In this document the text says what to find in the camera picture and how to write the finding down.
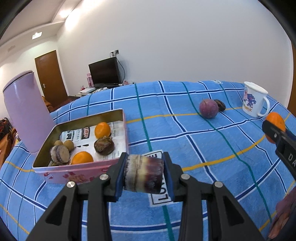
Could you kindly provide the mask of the person's right hand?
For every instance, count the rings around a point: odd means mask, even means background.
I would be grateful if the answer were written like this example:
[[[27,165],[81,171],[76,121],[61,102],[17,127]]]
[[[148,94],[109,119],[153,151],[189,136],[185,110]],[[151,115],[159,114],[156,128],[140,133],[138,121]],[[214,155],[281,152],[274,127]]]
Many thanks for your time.
[[[276,205],[276,216],[271,223],[268,238],[275,239],[284,228],[295,210],[295,188]]]

